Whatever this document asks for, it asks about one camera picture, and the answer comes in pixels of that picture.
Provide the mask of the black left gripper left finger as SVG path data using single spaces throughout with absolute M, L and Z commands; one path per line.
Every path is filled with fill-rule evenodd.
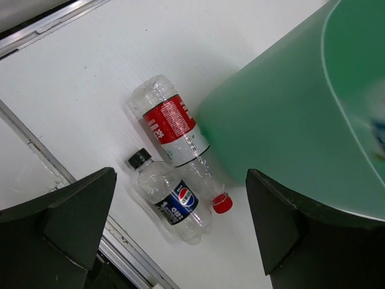
M 82 288 L 117 182 L 105 167 L 1 211 L 1 288 Z

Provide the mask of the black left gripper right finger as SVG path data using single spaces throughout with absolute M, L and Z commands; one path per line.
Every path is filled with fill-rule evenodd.
M 384 222 L 324 205 L 256 169 L 245 183 L 274 288 L 384 287 Z

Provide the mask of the clear Pepsi bottle black cap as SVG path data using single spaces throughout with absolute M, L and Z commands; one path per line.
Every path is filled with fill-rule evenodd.
M 126 163 L 137 173 L 140 196 L 161 215 L 181 241 L 197 245 L 208 232 L 212 213 L 207 203 L 164 161 L 155 161 L 145 148 L 137 150 Z

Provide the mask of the clear bottle red label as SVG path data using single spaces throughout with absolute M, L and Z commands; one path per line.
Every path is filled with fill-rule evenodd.
M 129 107 L 191 188 L 216 213 L 228 212 L 233 207 L 226 191 L 229 178 L 170 80 L 164 75 L 148 79 L 132 92 Z

